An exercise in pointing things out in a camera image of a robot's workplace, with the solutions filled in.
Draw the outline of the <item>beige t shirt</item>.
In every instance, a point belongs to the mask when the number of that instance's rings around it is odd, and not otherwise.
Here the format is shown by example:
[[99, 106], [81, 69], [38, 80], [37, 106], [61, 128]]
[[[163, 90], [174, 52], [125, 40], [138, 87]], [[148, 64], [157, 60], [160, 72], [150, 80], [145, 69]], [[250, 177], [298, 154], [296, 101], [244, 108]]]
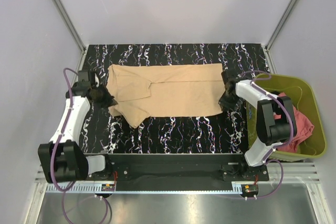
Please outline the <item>beige t shirt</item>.
[[221, 113], [225, 91], [220, 63], [173, 66], [109, 67], [107, 89], [117, 104], [112, 116], [122, 116], [137, 128], [146, 118], [198, 117]]

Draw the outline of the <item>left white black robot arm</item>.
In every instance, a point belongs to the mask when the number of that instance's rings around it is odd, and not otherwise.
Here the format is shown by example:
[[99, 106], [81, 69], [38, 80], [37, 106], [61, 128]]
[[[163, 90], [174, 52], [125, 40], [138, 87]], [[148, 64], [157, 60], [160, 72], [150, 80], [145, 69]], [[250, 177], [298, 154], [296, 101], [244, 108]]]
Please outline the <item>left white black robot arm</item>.
[[85, 155], [79, 147], [79, 137], [92, 107], [107, 109], [117, 102], [94, 71], [80, 70], [76, 75], [77, 81], [68, 85], [65, 110], [56, 132], [47, 144], [38, 147], [45, 179], [56, 185], [85, 180], [93, 174], [103, 180], [113, 175], [107, 155]]

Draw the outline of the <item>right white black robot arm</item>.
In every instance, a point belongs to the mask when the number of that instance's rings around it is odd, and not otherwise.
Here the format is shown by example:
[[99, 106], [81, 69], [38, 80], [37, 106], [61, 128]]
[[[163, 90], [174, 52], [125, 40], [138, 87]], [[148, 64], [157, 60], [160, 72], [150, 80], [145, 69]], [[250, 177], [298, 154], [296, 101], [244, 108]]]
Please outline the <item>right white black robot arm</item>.
[[218, 104], [221, 110], [232, 111], [239, 100], [256, 109], [256, 139], [238, 164], [237, 173], [250, 180], [266, 165], [267, 158], [280, 146], [291, 143], [297, 133], [292, 101], [258, 86], [254, 80], [221, 73], [225, 91]]

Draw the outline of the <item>olive green plastic bin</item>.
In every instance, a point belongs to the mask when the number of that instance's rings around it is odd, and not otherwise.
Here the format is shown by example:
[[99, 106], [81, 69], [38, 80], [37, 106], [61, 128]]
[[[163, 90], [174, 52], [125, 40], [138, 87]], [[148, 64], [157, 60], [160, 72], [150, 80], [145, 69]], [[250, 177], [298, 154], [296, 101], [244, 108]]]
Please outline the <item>olive green plastic bin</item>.
[[[293, 107], [303, 113], [314, 125], [312, 135], [299, 145], [297, 153], [278, 151], [277, 149], [269, 158], [287, 162], [296, 162], [304, 159], [321, 157], [326, 151], [324, 129], [321, 124], [320, 113], [312, 88], [302, 79], [273, 74], [265, 77], [260, 74], [255, 83], [280, 97], [288, 96]], [[249, 149], [256, 139], [256, 109], [246, 102], [248, 143]]]

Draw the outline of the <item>pink t shirt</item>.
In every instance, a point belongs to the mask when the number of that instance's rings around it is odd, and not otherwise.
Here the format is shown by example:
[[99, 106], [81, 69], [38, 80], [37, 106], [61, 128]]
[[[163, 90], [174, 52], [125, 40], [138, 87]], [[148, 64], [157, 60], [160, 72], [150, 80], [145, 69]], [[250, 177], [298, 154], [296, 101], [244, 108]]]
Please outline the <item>pink t shirt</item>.
[[293, 137], [289, 145], [278, 147], [278, 151], [297, 153], [299, 145], [307, 140], [313, 133], [314, 125], [310, 120], [303, 113], [298, 111], [295, 106], [293, 107], [293, 111], [296, 119], [297, 134]]

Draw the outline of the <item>left small controller board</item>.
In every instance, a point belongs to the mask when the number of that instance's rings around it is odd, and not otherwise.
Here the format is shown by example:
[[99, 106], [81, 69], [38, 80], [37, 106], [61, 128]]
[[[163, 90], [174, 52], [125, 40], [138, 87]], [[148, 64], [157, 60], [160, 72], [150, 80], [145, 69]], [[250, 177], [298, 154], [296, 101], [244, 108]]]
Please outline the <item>left small controller board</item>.
[[102, 184], [102, 191], [115, 191], [115, 184]]

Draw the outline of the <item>small controller board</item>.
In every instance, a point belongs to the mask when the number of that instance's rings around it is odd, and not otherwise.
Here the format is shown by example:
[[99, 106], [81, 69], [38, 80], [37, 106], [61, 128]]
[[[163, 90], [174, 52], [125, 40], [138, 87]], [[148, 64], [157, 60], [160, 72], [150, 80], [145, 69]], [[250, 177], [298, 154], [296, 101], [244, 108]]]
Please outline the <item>small controller board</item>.
[[245, 193], [252, 193], [255, 191], [259, 191], [259, 187], [257, 184], [250, 184], [250, 185], [243, 186], [243, 192]]
[[102, 191], [115, 191], [115, 184], [102, 184]]

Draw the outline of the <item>right small controller board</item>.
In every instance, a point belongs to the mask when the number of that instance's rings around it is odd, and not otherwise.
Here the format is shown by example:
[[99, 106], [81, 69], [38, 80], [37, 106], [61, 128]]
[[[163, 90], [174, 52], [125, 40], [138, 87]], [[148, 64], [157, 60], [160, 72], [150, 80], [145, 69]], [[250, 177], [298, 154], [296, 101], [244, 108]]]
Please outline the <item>right small controller board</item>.
[[250, 185], [243, 186], [243, 192], [245, 193], [252, 193], [255, 191], [259, 191], [259, 187], [257, 184], [250, 184]]

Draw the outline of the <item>left aluminium corner post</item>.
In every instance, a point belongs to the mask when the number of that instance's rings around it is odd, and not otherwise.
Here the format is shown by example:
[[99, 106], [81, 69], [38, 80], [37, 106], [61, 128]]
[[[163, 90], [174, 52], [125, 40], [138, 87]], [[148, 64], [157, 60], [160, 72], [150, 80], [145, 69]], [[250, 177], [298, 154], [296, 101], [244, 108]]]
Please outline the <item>left aluminium corner post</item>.
[[63, 3], [61, 0], [52, 0], [54, 6], [56, 7], [58, 13], [60, 14], [63, 22], [65, 23], [68, 31], [70, 32], [75, 44], [81, 51], [81, 53], [85, 52], [86, 46], [84, 45], [82, 39], [80, 38], [73, 22], [71, 21], [70, 16], [68, 15]]

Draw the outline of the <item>aluminium corner post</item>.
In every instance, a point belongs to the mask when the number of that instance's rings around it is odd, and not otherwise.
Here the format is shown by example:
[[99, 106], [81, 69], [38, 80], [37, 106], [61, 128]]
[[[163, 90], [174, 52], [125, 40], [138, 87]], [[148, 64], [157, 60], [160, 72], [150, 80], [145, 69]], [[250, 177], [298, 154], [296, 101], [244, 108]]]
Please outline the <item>aluminium corner post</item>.
[[54, 6], [56, 7], [58, 13], [60, 14], [63, 22], [65, 23], [68, 31], [70, 32], [75, 44], [81, 51], [81, 53], [85, 52], [86, 46], [84, 45], [82, 39], [80, 38], [73, 22], [71, 21], [70, 16], [68, 15], [63, 3], [61, 0], [52, 0]]
[[270, 52], [272, 46], [274, 45], [276, 39], [278, 38], [279, 34], [281, 33], [283, 27], [285, 26], [286, 22], [288, 21], [290, 15], [294, 11], [295, 7], [299, 3], [299, 0], [290, 0], [279, 20], [277, 23], [274, 31], [272, 32], [268, 42], [265, 44], [265, 49], [267, 52]]

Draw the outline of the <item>aluminium frame rail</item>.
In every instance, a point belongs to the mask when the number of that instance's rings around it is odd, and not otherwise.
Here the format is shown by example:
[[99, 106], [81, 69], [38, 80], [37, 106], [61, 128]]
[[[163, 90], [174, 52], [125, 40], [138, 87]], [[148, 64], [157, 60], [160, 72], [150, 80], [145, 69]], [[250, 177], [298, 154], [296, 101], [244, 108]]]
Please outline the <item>aluminium frame rail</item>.
[[49, 193], [96, 194], [242, 194], [262, 184], [276, 188], [282, 184], [317, 184], [320, 179], [310, 163], [271, 162], [242, 175], [236, 163], [132, 164], [119, 165], [111, 174], [91, 174], [73, 185], [47, 183]]

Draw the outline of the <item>right aluminium corner post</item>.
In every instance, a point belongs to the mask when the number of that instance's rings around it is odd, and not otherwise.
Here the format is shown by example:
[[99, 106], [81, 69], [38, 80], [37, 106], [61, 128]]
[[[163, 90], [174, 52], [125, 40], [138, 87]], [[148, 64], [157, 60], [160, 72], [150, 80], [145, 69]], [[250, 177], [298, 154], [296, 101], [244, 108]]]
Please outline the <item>right aluminium corner post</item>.
[[283, 27], [285, 26], [286, 22], [288, 21], [290, 15], [294, 11], [295, 7], [299, 3], [299, 0], [290, 0], [279, 20], [277, 23], [274, 31], [272, 32], [268, 42], [265, 44], [265, 49], [267, 52], [270, 52], [272, 46], [274, 45], [276, 39], [278, 38], [279, 34], [281, 33]]

